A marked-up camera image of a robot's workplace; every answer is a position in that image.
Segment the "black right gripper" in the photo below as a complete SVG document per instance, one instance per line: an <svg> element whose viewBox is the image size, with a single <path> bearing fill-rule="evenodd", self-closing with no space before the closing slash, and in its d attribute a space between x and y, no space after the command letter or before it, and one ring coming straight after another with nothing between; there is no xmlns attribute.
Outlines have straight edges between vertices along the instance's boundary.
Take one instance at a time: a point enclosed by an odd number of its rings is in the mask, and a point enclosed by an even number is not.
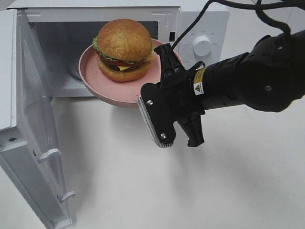
<svg viewBox="0 0 305 229"><path fill-rule="evenodd" d="M161 76L158 87L162 90L166 104L188 136L188 146L204 143L201 116L205 111L195 100L193 80L196 73L205 67L202 61L189 70L185 69L169 43L159 45L154 51L160 57Z"/></svg>

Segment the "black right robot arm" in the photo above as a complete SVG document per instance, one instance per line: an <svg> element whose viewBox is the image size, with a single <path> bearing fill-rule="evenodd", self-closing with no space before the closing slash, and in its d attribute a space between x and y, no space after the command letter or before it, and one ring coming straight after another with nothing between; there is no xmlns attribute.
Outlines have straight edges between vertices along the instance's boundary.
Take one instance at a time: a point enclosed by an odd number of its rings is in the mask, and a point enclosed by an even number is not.
<svg viewBox="0 0 305 229"><path fill-rule="evenodd" d="M170 50L156 48L163 72L156 84L141 89L156 144L169 147L178 122L188 146L204 142L201 116L206 110L245 104L264 112L280 112L305 94L305 33L264 36L251 52L205 66L185 69Z"/></svg>

